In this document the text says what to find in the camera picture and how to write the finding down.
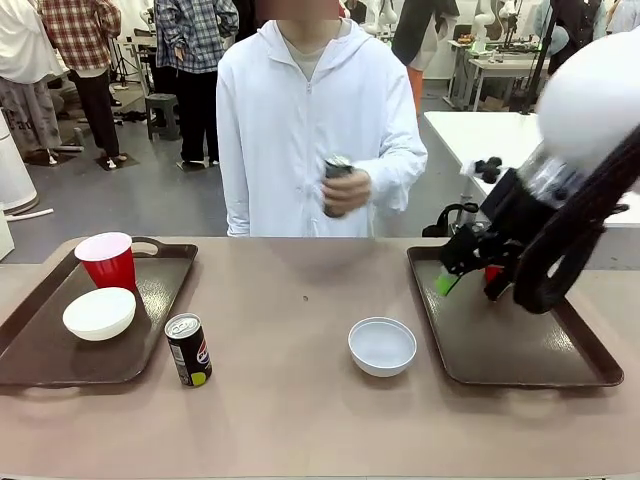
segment blue plaid shirt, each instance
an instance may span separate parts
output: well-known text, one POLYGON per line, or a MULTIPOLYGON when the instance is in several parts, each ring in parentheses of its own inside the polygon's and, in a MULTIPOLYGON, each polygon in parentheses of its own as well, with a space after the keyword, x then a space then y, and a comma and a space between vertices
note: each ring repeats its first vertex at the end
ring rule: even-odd
POLYGON ((156 0, 157 65, 189 73, 213 72, 224 54, 223 38, 238 31, 232 0, 156 0), (184 53, 184 61, 175 49, 184 53))

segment neck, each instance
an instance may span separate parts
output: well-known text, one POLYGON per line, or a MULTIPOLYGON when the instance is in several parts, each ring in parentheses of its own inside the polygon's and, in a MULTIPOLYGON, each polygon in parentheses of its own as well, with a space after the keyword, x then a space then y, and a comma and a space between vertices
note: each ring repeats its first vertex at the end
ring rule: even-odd
POLYGON ((282 36, 303 53, 326 47, 341 25, 341 20, 278 20, 282 36))

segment orange pants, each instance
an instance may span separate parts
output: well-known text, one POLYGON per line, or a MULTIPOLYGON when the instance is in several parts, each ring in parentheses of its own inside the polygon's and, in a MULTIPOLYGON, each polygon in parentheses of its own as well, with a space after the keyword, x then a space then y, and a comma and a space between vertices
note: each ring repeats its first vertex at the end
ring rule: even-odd
POLYGON ((422 99, 422 75, 423 72, 407 67, 409 72, 409 82, 411 83, 411 91, 413 91, 413 102, 416 105, 416 113, 420 114, 422 99))

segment red plaid shirt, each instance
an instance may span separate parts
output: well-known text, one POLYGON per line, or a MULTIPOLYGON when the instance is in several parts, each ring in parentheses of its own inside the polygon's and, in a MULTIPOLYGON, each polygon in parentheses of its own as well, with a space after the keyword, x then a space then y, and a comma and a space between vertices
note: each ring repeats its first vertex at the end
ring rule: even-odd
POLYGON ((107 38, 120 35, 120 10, 111 0, 40 0, 51 43, 73 70, 107 67, 107 38))

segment tray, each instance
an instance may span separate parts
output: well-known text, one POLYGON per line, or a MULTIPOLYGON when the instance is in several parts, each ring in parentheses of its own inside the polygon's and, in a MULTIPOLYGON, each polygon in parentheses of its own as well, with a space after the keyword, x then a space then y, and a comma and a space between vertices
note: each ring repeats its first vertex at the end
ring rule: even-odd
POLYGON ((446 373, 469 385, 532 388, 610 387, 624 374, 565 299, 533 315, 506 292, 490 302, 483 272, 466 275, 447 297, 433 288, 438 247, 407 251, 446 373))
POLYGON ((131 326, 104 342, 81 340, 65 328, 65 308, 96 288, 71 251, 0 326, 0 385, 124 383, 144 370, 198 247, 133 241, 158 251, 134 254, 138 292, 131 326))

